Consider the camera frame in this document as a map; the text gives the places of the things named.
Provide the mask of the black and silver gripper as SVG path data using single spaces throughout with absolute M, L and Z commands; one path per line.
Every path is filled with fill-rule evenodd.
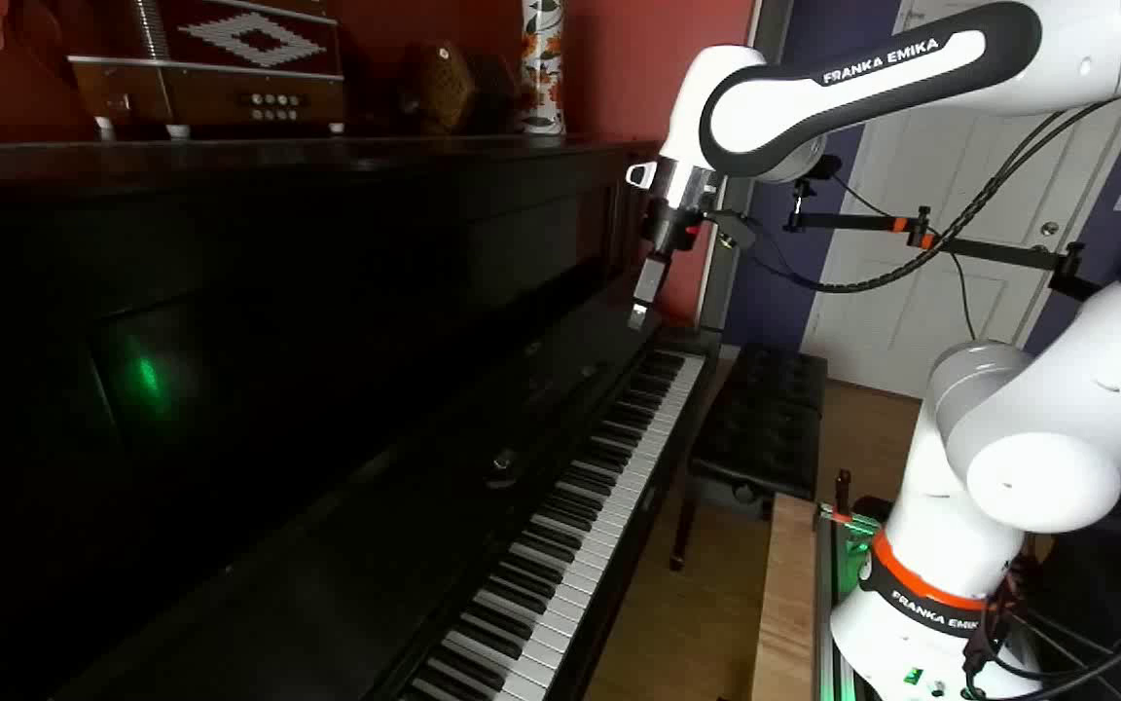
M 675 249 L 714 208 L 719 177 L 710 167 L 655 156 L 626 167 L 626 185 L 643 190 L 651 208 L 648 251 L 626 304 L 626 321 L 648 321 L 657 315 Z

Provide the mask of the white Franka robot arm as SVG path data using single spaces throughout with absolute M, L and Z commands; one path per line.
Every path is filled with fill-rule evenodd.
M 1121 97 L 1121 0 L 965 0 L 830 66 L 701 51 L 661 153 L 626 169 L 657 198 L 631 315 L 648 319 L 687 225 L 728 177 L 792 177 L 793 156 L 900 110 L 1050 114 Z M 927 381 L 900 498 L 830 639 L 882 701 L 1048 701 L 1001 654 L 993 594 L 1031 532 L 1121 502 L 1121 276 L 1040 354 L 945 350 Z

